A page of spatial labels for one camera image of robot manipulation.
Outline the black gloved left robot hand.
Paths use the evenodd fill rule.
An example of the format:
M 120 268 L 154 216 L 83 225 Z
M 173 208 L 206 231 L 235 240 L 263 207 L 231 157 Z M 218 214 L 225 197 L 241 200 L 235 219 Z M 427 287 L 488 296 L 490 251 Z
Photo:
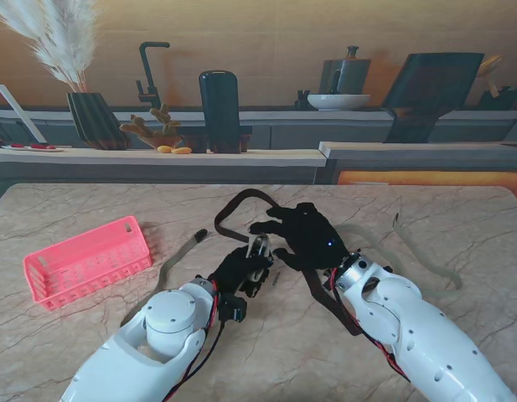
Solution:
M 255 297 L 261 284 L 269 275 L 272 260 L 255 255 L 247 257 L 248 247 L 243 246 L 231 251 L 219 267 L 208 276 L 216 284 L 221 294 L 244 292 L 248 297 Z

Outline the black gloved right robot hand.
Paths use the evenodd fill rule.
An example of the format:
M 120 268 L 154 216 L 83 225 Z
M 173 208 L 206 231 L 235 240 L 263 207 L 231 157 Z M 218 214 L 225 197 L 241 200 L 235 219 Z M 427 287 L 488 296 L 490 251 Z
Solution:
M 272 207 L 266 214 L 271 219 L 255 222 L 249 232 L 282 237 L 289 248 L 277 248 L 274 255 L 295 271 L 333 269 L 349 256 L 337 230 L 314 204 L 300 203 L 293 209 Z

